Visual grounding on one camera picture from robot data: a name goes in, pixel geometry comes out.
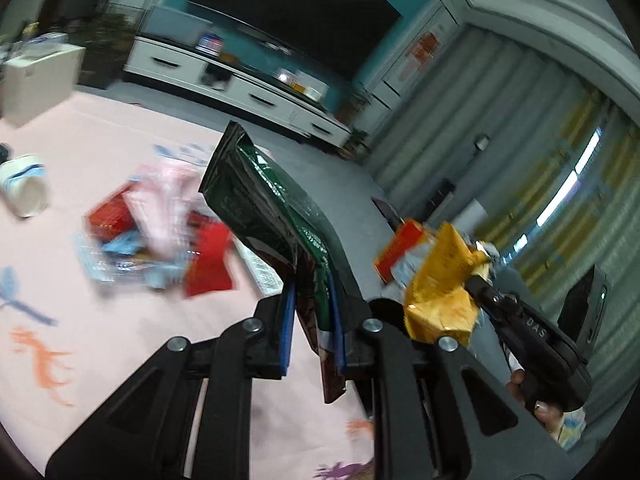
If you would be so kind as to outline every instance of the yellow snack bag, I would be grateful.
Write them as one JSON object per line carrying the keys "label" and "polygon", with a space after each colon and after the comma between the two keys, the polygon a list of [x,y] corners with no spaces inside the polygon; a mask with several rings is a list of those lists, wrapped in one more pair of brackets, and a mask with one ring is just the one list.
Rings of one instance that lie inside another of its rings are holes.
{"label": "yellow snack bag", "polygon": [[482,251],[466,246],[453,225],[444,223],[406,290],[404,324],[409,336],[433,343],[448,335],[468,345],[479,310],[463,285],[473,273],[486,274],[488,261]]}

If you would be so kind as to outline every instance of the green plastic package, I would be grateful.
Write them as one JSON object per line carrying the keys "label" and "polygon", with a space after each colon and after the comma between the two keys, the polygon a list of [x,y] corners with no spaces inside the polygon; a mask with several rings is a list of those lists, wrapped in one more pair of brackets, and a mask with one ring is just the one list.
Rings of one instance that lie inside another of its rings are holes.
{"label": "green plastic package", "polygon": [[335,368],[328,279],[349,296],[360,289],[334,228],[291,177],[230,122],[200,185],[210,208],[283,281],[295,275],[296,311],[320,356],[324,402],[344,393]]}

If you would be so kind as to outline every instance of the finger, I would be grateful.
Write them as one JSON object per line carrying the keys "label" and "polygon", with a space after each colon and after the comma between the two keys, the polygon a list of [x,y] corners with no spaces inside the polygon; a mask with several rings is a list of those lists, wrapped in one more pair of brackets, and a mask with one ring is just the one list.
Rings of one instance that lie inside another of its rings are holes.
{"label": "finger", "polygon": [[520,386],[514,383],[507,383],[507,391],[520,403],[524,406],[524,395],[522,394],[522,390]]}
{"label": "finger", "polygon": [[546,402],[536,402],[534,414],[545,425],[549,433],[557,433],[560,430],[564,413],[557,406],[549,405]]}
{"label": "finger", "polygon": [[511,382],[513,384],[522,384],[524,381],[524,370],[516,370],[511,374]]}

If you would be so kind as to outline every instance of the tv stand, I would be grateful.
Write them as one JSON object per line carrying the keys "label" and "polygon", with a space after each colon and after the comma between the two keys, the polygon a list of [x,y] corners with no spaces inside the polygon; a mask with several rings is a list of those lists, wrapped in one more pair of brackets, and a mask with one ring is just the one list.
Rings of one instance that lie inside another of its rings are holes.
{"label": "tv stand", "polygon": [[350,135],[319,104],[276,78],[241,64],[223,63],[172,40],[137,36],[124,70],[197,92],[337,147]]}

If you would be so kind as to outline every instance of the silver screw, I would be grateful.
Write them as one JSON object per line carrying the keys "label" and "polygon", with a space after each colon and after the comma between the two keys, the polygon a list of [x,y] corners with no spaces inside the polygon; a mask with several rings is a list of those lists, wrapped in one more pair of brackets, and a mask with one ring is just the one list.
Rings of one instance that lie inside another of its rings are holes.
{"label": "silver screw", "polygon": [[444,336],[438,339],[438,346],[445,352],[453,352],[456,348],[458,348],[458,342],[452,337]]}
{"label": "silver screw", "polygon": [[242,328],[247,332],[258,332],[262,328],[262,322],[256,317],[250,317],[242,322]]}
{"label": "silver screw", "polygon": [[382,330],[382,321],[380,321],[379,319],[370,317],[369,319],[365,319],[362,322],[362,327],[367,332],[374,332],[374,333],[380,332]]}
{"label": "silver screw", "polygon": [[171,352],[182,352],[185,348],[187,348],[188,341],[182,336],[176,336],[169,339],[166,344],[166,347],[171,350]]}

